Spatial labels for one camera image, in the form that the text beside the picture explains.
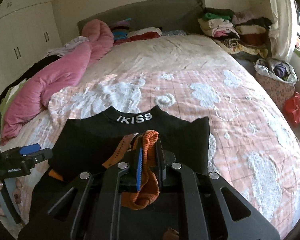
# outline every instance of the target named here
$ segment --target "gray headboard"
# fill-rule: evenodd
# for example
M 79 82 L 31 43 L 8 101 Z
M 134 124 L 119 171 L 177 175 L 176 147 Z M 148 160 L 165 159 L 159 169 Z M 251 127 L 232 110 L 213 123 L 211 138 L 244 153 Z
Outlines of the gray headboard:
M 81 34 L 84 25 L 94 19 L 108 25 L 131 18 L 130 31 L 162 27 L 163 31 L 185 30 L 202 34 L 198 18 L 202 17 L 204 0 L 148 0 L 113 8 L 78 22 Z

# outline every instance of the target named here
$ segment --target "round metal bolt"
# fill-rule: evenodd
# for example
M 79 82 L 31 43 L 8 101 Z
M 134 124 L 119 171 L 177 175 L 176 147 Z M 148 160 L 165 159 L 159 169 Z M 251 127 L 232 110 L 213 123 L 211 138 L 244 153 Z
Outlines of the round metal bolt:
M 80 179 L 88 179 L 90 174 L 88 172 L 83 172 L 80 174 Z
M 171 164 L 171 167 L 175 170 L 181 169 L 182 165 L 180 163 L 173 163 Z
M 212 173 L 209 174 L 209 177 L 211 179 L 219 179 L 219 174 L 216 173 L 216 172 L 212 172 Z
M 127 163 L 118 163 L 118 168 L 119 169 L 125 169 L 128 167 L 128 164 Z

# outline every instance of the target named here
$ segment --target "white wardrobe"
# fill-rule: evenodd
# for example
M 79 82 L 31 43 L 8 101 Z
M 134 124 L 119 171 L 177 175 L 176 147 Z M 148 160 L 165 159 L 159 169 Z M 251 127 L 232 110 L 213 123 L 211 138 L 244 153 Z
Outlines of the white wardrobe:
M 46 51 L 61 47 L 51 0 L 4 0 L 0 5 L 0 94 Z

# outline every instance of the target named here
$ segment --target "mattress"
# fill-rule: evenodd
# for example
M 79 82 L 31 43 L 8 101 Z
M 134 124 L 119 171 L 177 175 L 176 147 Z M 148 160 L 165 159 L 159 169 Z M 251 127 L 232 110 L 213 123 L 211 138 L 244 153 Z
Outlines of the mattress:
M 178 118 L 208 116 L 208 166 L 240 192 L 283 239 L 300 218 L 300 143 L 256 80 L 211 39 L 166 36 L 117 45 L 89 65 L 77 87 L 54 94 L 48 110 L 26 124 L 1 151 L 39 143 L 52 148 L 68 118 L 114 106 L 139 113 L 155 105 Z M 47 170 L 21 177 L 22 219 Z

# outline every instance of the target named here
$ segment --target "pink comforter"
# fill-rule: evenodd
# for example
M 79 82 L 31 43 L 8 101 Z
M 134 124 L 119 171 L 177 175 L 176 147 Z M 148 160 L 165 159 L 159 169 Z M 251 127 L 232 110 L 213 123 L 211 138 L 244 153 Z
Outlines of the pink comforter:
M 88 22 L 82 35 L 90 41 L 46 66 L 23 86 L 8 108 L 3 122 L 1 144 L 17 136 L 22 125 L 47 107 L 50 97 L 68 86 L 76 86 L 89 62 L 101 59 L 113 46 L 113 34 L 106 23 Z

